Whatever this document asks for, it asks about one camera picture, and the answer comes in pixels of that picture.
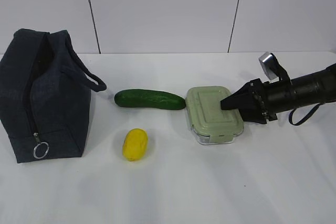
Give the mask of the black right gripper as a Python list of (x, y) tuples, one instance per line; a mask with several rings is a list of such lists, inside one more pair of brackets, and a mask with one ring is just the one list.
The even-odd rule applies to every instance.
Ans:
[(260, 79), (244, 84), (234, 94), (221, 100), (222, 110), (238, 109), (244, 122), (267, 124), (277, 120), (275, 112), (269, 110), (266, 91)]

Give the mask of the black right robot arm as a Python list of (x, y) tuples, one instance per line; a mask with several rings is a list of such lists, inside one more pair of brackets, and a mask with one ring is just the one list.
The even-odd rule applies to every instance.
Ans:
[[(319, 106), (335, 102), (335, 64), (324, 70), (295, 79), (273, 83), (255, 79), (244, 84), (234, 94), (221, 100), (222, 110), (240, 112), (245, 122), (266, 124), (275, 121), (277, 113), (290, 111), (289, 122), (299, 126), (307, 121)], [(292, 116), (297, 108), (314, 104), (315, 107), (299, 122)]]

